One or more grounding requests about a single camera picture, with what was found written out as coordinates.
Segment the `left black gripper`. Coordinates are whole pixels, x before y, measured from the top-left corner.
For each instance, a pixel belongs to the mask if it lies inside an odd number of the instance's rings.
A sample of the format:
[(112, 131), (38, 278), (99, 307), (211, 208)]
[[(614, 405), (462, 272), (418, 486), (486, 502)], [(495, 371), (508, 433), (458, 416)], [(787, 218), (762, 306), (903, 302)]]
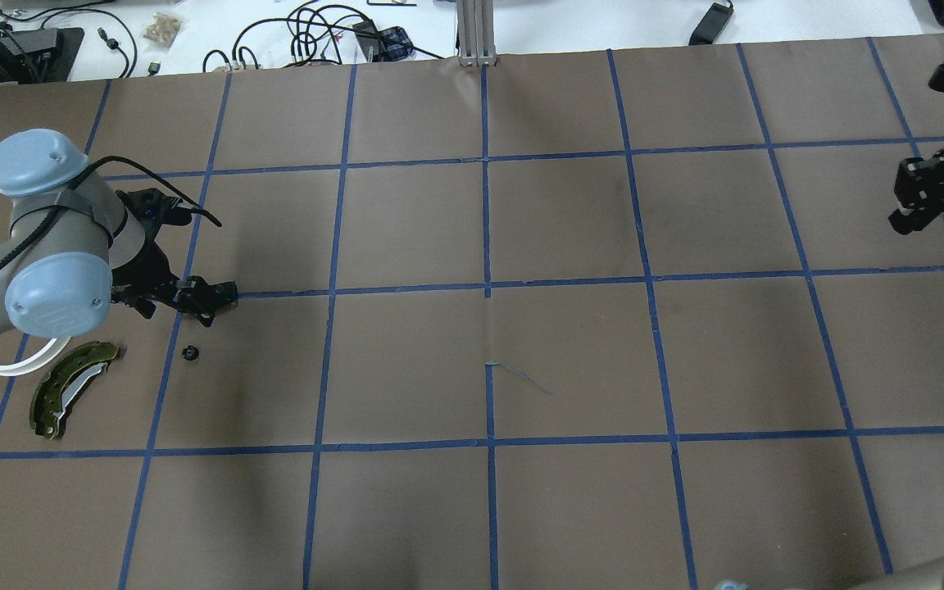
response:
[(130, 307), (145, 319), (151, 319), (157, 303), (162, 303), (210, 328), (217, 306), (238, 302), (234, 281), (210, 284), (202, 277), (188, 277), (186, 297), (177, 297), (179, 281), (179, 276), (171, 272), (169, 259), (161, 247), (153, 238), (145, 238), (131, 261), (112, 270), (111, 303)]

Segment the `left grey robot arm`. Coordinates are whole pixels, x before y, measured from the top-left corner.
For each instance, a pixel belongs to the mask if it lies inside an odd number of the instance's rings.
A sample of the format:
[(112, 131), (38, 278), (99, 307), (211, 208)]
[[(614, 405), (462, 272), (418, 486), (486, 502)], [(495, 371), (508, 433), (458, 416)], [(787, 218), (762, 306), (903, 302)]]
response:
[(0, 243), (0, 335), (74, 337), (123, 305), (158, 305), (210, 326), (238, 302), (233, 281), (180, 277), (158, 246), (164, 225), (217, 217), (131, 158), (89, 155), (61, 132), (29, 129), (0, 142), (0, 193), (11, 201)]

